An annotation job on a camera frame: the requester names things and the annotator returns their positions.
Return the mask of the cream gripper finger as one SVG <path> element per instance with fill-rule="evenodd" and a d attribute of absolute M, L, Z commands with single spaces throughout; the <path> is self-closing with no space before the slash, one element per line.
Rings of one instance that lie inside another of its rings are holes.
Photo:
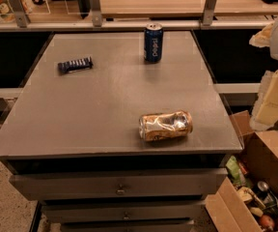
<path fill-rule="evenodd" d="M 266 25 L 260 32 L 251 37 L 249 43 L 255 47 L 269 47 L 273 26 L 274 23 Z"/>
<path fill-rule="evenodd" d="M 258 98 L 252 109 L 250 127 L 266 131 L 278 121 L 278 70 L 266 71 L 261 80 Z"/>

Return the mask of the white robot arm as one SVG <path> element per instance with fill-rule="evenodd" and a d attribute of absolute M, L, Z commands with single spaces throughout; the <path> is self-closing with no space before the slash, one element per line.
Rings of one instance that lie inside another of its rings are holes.
<path fill-rule="evenodd" d="M 272 59 L 278 61 L 278 16 L 274 22 L 252 36 L 249 43 L 256 47 L 268 47 Z M 266 131 L 278 121 L 278 70 L 266 71 L 262 77 L 258 98 L 252 109 L 250 127 L 254 131 Z"/>

